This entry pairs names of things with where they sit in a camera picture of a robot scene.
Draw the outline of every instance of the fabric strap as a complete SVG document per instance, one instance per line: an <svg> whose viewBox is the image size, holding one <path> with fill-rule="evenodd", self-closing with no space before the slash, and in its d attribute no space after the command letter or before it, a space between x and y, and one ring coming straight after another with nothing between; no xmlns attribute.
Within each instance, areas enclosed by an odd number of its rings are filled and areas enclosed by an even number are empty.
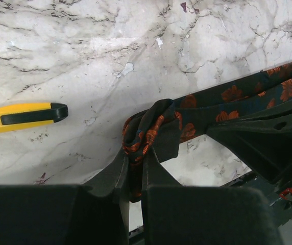
<svg viewBox="0 0 292 245"><path fill-rule="evenodd" d="M274 108L292 100L292 63L261 71L176 100L157 101L128 118L123 149L130 161L131 201L141 196L142 161L151 146L160 162L177 157L179 143L206 133L209 125Z"/></svg>

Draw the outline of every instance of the dark red spot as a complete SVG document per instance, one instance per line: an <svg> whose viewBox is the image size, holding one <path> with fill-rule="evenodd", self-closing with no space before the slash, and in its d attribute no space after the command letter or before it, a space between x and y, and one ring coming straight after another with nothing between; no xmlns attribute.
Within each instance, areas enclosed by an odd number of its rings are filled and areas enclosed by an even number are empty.
<svg viewBox="0 0 292 245"><path fill-rule="evenodd" d="M183 12L187 13L187 3L186 2L181 3L180 6L182 7Z"/></svg>

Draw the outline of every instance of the yellow marker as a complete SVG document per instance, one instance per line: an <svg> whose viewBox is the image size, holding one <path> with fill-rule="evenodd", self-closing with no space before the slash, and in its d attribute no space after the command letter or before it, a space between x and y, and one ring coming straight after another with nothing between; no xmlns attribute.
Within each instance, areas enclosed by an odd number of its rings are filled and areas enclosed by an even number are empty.
<svg viewBox="0 0 292 245"><path fill-rule="evenodd" d="M68 117L68 107L58 103L31 103L0 108L0 133L56 123Z"/></svg>

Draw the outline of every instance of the marble countertop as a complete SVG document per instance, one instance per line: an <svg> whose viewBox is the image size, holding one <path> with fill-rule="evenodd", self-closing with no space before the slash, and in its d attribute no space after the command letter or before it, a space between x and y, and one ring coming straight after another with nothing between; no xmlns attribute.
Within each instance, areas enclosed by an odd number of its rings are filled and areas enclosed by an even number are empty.
<svg viewBox="0 0 292 245"><path fill-rule="evenodd" d="M114 158L129 116L289 61L292 0L2 0L0 106L58 102L69 117L1 133L0 184L84 183ZM184 185L249 170L207 136L163 165Z"/></svg>

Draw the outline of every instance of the marble surface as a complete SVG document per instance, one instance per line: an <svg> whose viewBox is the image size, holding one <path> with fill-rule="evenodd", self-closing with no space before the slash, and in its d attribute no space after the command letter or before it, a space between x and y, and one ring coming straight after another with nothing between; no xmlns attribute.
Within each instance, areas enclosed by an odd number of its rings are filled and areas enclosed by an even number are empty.
<svg viewBox="0 0 292 245"><path fill-rule="evenodd" d="M0 134L0 184L83 183L129 116L292 60L292 0L0 0L0 106L59 102L57 124ZM163 164L185 185L248 171L207 136ZM130 229L142 224L131 207Z"/></svg>

